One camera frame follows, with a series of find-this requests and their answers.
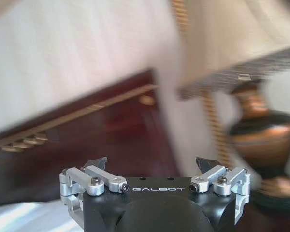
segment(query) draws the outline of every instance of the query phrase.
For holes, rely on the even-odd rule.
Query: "wooden furniture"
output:
[[[143,72],[5,131],[0,140],[152,84],[153,72]],[[48,139],[43,144],[21,152],[0,147],[0,205],[57,199],[62,169],[104,156],[106,170],[113,174],[178,176],[155,90],[129,96],[43,131]]]

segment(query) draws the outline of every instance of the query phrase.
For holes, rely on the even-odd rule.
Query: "brass handle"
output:
[[[13,146],[2,146],[2,151],[8,151],[8,152],[22,152],[23,148],[13,147]]]
[[[155,99],[151,96],[142,95],[139,99],[139,102],[143,105],[152,106],[156,103]]]
[[[45,140],[35,139],[35,138],[26,138],[23,140],[26,144],[41,145],[45,143]]]

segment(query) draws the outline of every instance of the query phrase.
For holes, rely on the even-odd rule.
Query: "lamp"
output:
[[[290,5],[283,0],[171,2],[186,44],[180,96],[204,99],[222,163],[231,165],[210,92],[231,92],[243,81],[290,68]]]

